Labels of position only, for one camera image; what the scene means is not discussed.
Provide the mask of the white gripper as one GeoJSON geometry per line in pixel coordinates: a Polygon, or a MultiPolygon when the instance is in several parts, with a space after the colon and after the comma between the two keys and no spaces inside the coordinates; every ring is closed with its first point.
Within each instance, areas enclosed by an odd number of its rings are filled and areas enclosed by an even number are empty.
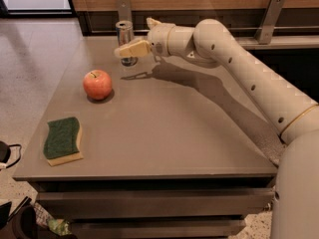
{"type": "Polygon", "coordinates": [[[118,58],[140,58],[146,56],[150,51],[156,56],[169,56],[168,36],[174,24],[161,23],[152,17],[147,17],[147,25],[150,29],[148,41],[136,39],[120,46],[114,51],[118,58]]]}

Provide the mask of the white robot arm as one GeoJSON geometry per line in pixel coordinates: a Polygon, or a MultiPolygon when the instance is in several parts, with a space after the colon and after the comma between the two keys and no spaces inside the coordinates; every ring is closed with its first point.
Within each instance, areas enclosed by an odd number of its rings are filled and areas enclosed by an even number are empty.
{"type": "Polygon", "coordinates": [[[147,19],[148,37],[115,50],[119,58],[178,56],[223,66],[286,144],[276,176],[271,239],[319,237],[319,105],[243,49],[219,21],[181,27],[147,19]]]}

